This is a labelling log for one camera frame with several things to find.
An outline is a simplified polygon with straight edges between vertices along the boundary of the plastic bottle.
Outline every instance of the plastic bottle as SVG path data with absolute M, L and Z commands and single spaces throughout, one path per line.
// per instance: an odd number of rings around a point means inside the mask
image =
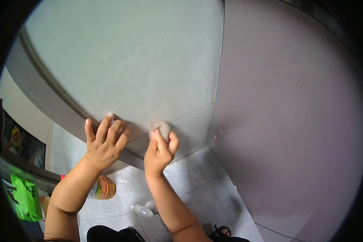
M 151 210 L 149 210 L 146 207 L 140 206 L 140 205 L 131 205 L 130 209 L 133 210 L 133 212 L 135 212 L 138 215 L 144 216 L 144 217 L 151 217 L 153 216 L 153 212 Z
M 145 207 L 147 209 L 149 209 L 150 211 L 152 211 L 153 215 L 159 213 L 159 211 L 157 210 L 157 207 L 156 207 L 156 204 L 155 204 L 155 201 L 154 200 L 147 202 L 145 204 Z
M 116 194 L 116 184 L 107 176 L 101 175 L 90 189 L 89 199 L 111 199 Z

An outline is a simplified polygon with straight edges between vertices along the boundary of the left hand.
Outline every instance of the left hand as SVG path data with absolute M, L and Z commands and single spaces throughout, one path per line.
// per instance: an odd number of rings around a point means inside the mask
M 94 167 L 100 170 L 107 168 L 118 160 L 129 140 L 130 131 L 125 126 L 125 122 L 116 120 L 111 124 L 113 120 L 113 114 L 106 116 L 98 127 L 97 135 L 95 135 L 92 130 L 91 120 L 86 119 L 87 153 L 85 157 L 89 159 Z

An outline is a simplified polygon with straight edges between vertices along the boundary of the gray tile floor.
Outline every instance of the gray tile floor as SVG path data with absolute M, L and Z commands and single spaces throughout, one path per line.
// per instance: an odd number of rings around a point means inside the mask
M 67 174 L 86 152 L 86 144 L 56 125 L 51 148 L 50 171 Z M 262 242 L 261 235 L 230 178 L 209 146 L 168 165 L 164 175 L 182 201 L 197 217 L 207 234 L 214 224 L 226 225 L 233 236 Z M 116 183 L 116 195 L 110 200 L 88 199 L 80 218 L 80 238 L 95 225 L 114 230 L 133 226 L 147 242 L 172 241 L 159 215 L 136 215 L 130 205 L 153 200 L 144 171 L 127 167 L 108 175 Z

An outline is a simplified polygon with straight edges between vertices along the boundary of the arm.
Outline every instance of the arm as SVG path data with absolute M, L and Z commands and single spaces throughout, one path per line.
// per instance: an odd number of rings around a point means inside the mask
M 77 213 L 101 172 L 118 160 L 129 139 L 125 123 L 116 120 L 110 124 L 113 119 L 113 115 L 103 119 L 97 136 L 91 121 L 86 120 L 87 153 L 55 187 L 48 206 L 44 239 L 79 241 Z
M 169 134 L 169 146 L 159 130 L 150 133 L 150 143 L 144 158 L 145 177 L 161 219 L 178 241 L 211 241 L 202 226 L 188 210 L 163 175 L 164 168 L 173 160 L 179 146 L 174 132 Z

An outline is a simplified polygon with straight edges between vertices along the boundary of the finger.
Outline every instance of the finger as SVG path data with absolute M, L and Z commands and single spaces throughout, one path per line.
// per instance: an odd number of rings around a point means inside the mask
M 85 133 L 86 133 L 87 142 L 94 142 L 94 140 L 96 140 L 96 135 L 93 132 L 92 122 L 90 119 L 86 119 Z
M 151 139 L 149 140 L 149 145 L 148 145 L 148 149 L 147 152 L 145 153 L 145 155 L 149 154 L 150 156 L 155 155 L 157 151 L 157 140 L 154 137 L 154 134 L 152 134 Z
M 176 133 L 171 131 L 169 133 L 169 145 L 168 145 L 168 148 L 169 148 L 169 152 L 172 154 L 172 155 L 175 155 L 176 151 L 178 150 L 178 147 L 179 147 L 179 139 L 178 137 L 176 136 Z
M 101 122 L 101 124 L 98 127 L 96 140 L 100 143 L 103 143 L 105 141 L 105 136 L 107 129 L 110 126 L 110 123 L 113 121 L 114 115 L 108 114 Z
M 125 122 L 122 120 L 116 120 L 112 123 L 107 130 L 106 141 L 115 143 L 118 132 L 125 126 Z
M 117 138 L 116 148 L 118 150 L 122 151 L 125 148 L 126 144 L 128 143 L 128 140 L 129 140 L 129 135 L 130 135 L 130 129 L 125 126 L 121 130 L 121 133 Z
M 164 138 L 161 136 L 159 129 L 154 131 L 155 138 L 158 143 L 158 150 L 160 153 L 168 152 L 168 145 L 165 142 Z

